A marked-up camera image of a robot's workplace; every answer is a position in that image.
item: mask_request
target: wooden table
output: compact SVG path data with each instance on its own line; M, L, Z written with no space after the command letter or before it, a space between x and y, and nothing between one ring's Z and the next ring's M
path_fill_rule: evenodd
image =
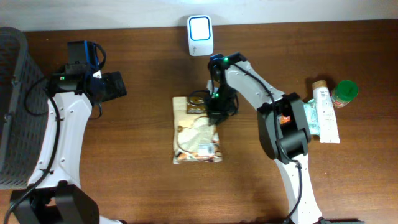
M215 51L240 51L271 85L310 98L311 83L350 79L358 97L336 110L340 144L310 143L310 175L325 218L398 222L398 21L216 26ZM50 73L67 63L67 42L92 40L119 70L128 95L89 121L82 189L102 215L129 223L237 223L286 216L284 186L262 150L256 113L218 130L224 161L172 164L173 96L205 87L208 57L191 57L184 27L29 32L31 56ZM11 191L0 191L3 217Z

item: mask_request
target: small bottle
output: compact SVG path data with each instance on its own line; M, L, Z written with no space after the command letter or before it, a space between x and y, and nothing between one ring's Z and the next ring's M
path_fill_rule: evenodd
M335 108L342 108L358 95L359 88L351 80L341 81L331 92L331 101Z

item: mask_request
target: mesh basket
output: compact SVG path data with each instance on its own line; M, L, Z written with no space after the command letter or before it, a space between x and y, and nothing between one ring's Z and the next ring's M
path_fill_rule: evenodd
M0 189L26 188L39 158L47 115L34 117L24 109L29 87L43 77L27 51L23 33L0 28ZM39 83L27 99L34 113L47 110L47 97Z

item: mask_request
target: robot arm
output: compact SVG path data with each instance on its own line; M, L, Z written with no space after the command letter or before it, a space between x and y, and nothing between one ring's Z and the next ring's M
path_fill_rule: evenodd
M260 142L265 153L276 162L280 170L289 200L289 213L301 197L297 208L290 214L290 219L294 223L319 221L322 214L315 201L308 173L308 142L311 135L300 97L295 93L285 95L275 89L252 69L240 53L228 57L214 55L208 68L212 78L220 83L217 93L212 93L205 103L210 124L219 124L228 118L228 113L236 111L232 101L236 91L240 92L257 110ZM282 115L290 117L290 121L281 125L278 120L275 128L274 112L278 118ZM281 147L289 158L281 153ZM298 172L296 162L292 161L301 164L301 172Z
M96 48L102 51L100 63ZM99 215L97 204L80 190L83 134L94 105L127 94L119 72L101 74L106 55L93 42L69 42L69 63L53 73L45 89L48 120L39 160L27 190L15 190L11 207L20 223L122 224ZM48 206L51 199L55 205Z

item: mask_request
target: white tube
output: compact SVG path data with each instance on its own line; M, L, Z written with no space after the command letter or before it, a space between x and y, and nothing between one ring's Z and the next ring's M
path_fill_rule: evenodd
M312 84L312 88L318 115L320 142L340 143L335 109L331 102L329 90L326 87L326 81L317 81Z

